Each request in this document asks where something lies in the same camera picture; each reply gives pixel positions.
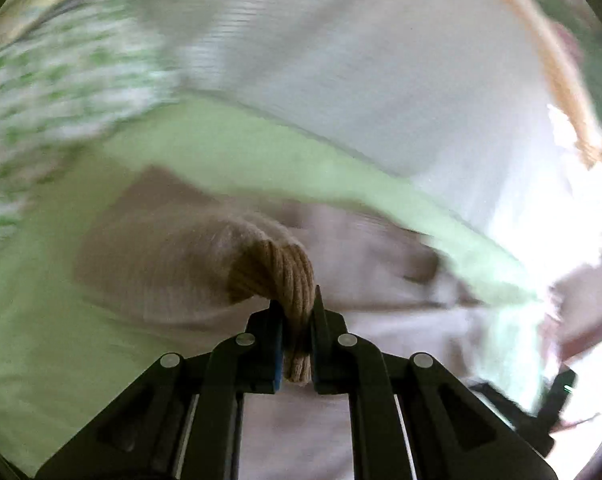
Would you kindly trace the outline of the beige knitted sweater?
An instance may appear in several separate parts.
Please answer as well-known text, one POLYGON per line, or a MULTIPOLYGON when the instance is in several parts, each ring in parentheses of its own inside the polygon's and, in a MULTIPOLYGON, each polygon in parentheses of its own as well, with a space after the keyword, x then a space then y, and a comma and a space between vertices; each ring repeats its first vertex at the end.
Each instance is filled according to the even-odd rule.
POLYGON ((150 324, 199 326, 254 298, 277 304, 280 373, 295 385, 254 434, 250 479, 349 479, 341 404, 313 402, 312 310, 318 299, 366 321, 427 313, 435 332, 469 323, 469 287, 419 234, 362 211, 201 193, 144 170, 84 237, 74 278, 105 307, 150 324))

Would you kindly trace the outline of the green bed sheet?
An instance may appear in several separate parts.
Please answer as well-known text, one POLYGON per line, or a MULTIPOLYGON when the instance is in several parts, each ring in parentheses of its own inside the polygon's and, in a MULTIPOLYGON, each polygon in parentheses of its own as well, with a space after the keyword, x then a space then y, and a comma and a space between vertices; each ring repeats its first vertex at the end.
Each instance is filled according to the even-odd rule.
POLYGON ((541 393, 538 304, 516 304, 516 264, 412 183, 238 107, 196 98, 154 110, 92 144, 45 184, 0 250, 0 452, 34 472, 167 351, 188 356, 236 333, 237 322, 152 330, 88 302, 70 271, 80 237, 146 167, 170 169, 205 191, 268 195, 371 209, 433 239, 467 276, 484 272, 504 298, 484 311, 487 333, 463 358, 462 309, 348 313, 356 333, 390 353, 433 353, 458 375, 494 382, 524 408, 541 393))

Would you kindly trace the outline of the pink cloth at bedside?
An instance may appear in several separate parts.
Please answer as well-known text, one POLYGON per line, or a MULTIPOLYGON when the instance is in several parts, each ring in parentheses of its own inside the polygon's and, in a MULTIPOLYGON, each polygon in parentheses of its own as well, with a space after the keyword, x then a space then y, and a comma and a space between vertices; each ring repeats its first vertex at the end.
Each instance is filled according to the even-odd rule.
POLYGON ((558 327, 552 338, 560 362, 569 362, 602 342, 602 255, 555 284, 558 327))

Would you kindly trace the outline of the white striped pillow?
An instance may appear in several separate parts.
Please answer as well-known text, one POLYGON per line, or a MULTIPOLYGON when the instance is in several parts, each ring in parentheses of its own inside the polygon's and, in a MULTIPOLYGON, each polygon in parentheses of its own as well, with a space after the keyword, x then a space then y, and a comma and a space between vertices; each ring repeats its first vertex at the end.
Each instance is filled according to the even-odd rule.
POLYGON ((484 226, 566 196, 574 162, 505 0, 142 0, 189 87, 411 180, 484 226))

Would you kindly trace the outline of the green white patterned pillow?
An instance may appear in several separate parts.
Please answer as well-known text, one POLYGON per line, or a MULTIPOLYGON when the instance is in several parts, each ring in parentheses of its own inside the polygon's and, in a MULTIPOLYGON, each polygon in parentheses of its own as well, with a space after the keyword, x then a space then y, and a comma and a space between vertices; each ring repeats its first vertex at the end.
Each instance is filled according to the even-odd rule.
POLYGON ((140 0, 73 0, 0 49, 0 246, 83 146, 175 98, 139 10, 140 0))

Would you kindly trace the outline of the golden headboard frame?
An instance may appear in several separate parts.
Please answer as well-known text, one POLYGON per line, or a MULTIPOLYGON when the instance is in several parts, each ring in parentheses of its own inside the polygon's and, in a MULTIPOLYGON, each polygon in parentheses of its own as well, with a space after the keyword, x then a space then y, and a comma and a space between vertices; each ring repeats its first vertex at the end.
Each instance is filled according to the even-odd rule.
POLYGON ((531 32, 582 162, 602 163, 602 19, 586 0, 503 0, 531 32))

